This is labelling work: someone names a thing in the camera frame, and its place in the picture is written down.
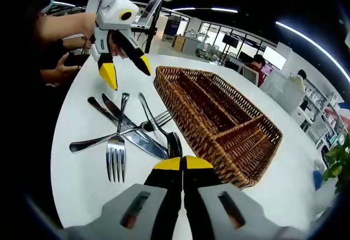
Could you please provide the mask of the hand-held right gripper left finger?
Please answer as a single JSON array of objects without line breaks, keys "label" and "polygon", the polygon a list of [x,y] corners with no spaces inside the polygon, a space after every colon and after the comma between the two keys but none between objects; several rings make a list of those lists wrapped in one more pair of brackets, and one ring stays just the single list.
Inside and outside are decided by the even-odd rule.
[{"label": "hand-held right gripper left finger", "polygon": [[181,207],[181,161],[159,162],[144,184],[134,184],[107,202],[91,223],[59,231],[59,238],[172,239]]}]

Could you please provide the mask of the person's left hand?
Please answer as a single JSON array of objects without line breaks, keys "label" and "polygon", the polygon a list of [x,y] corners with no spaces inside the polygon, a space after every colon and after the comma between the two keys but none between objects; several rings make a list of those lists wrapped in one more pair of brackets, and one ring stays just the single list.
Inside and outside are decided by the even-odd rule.
[{"label": "person's left hand", "polygon": [[96,14],[80,13],[78,22],[78,31],[87,39],[90,39],[94,33]]}]

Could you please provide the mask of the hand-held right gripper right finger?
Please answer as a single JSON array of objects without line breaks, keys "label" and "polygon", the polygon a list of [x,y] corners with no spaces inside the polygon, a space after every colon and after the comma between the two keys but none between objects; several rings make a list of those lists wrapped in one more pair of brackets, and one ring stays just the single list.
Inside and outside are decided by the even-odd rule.
[{"label": "hand-held right gripper right finger", "polygon": [[220,183],[206,160],[185,156],[184,206],[193,239],[303,239],[293,227],[269,220],[262,206],[233,184]]}]

